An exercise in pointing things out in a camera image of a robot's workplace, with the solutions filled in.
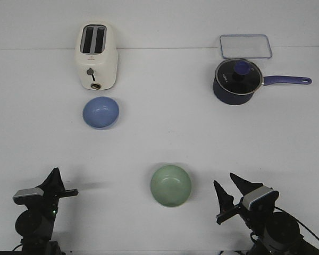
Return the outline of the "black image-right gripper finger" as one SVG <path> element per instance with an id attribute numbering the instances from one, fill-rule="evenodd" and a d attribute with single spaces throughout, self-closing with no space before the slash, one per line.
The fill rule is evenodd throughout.
<path id="1" fill-rule="evenodd" d="M 234 173 L 230 173 L 229 175 L 243 197 L 263 186 L 261 182 L 249 182 Z"/>
<path id="2" fill-rule="evenodd" d="M 213 184 L 218 198 L 220 212 L 226 212 L 234 206 L 234 197 L 229 195 L 216 180 L 213 181 Z"/>

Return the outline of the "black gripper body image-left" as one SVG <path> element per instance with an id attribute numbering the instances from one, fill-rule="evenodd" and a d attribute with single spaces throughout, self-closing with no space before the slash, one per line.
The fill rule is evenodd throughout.
<path id="1" fill-rule="evenodd" d="M 41 186 L 37 186 L 43 191 L 40 200 L 37 202 L 36 209 L 43 215 L 56 215 L 58 213 L 58 204 L 61 198 L 74 197 L 78 195 L 77 189 L 50 188 L 46 190 Z"/>

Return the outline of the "black gripper finger pair image-left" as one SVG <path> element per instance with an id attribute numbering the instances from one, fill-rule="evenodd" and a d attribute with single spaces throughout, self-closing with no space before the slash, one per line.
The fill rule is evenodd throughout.
<path id="1" fill-rule="evenodd" d="M 44 192 L 63 192 L 65 187 L 58 167 L 55 167 L 39 187 Z"/>

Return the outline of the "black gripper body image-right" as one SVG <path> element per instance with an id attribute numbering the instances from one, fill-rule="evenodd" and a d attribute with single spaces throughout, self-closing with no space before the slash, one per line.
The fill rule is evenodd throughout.
<path id="1" fill-rule="evenodd" d="M 273 207 L 278 195 L 268 195 L 254 204 L 252 210 L 248 210 L 241 202 L 233 204 L 234 197 L 231 195 L 217 196 L 220 213 L 216 215 L 216 222 L 221 225 L 224 221 L 235 215 L 239 215 L 248 228 L 264 228 L 266 220 L 273 215 Z"/>

